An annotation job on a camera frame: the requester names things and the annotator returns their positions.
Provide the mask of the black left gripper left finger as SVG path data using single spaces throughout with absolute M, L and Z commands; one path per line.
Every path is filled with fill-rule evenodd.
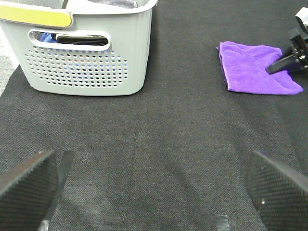
M 65 151 L 58 164 L 44 150 L 0 177 L 0 229 L 47 231 L 74 159 Z

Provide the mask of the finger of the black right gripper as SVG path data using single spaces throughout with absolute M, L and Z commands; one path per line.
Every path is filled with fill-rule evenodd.
M 308 229 L 308 178 L 274 156 L 253 151 L 246 190 L 269 231 Z

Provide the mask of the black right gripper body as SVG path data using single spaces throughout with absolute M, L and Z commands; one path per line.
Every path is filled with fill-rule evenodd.
M 288 71 L 308 70 L 308 8 L 302 7 L 295 15 L 301 31 L 293 29 L 290 31 L 291 56 L 293 63 Z

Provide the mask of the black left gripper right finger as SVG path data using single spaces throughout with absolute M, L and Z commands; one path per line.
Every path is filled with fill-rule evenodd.
M 280 71 L 291 71 L 300 68 L 300 61 L 294 55 L 283 57 L 266 68 L 267 73 L 274 74 Z

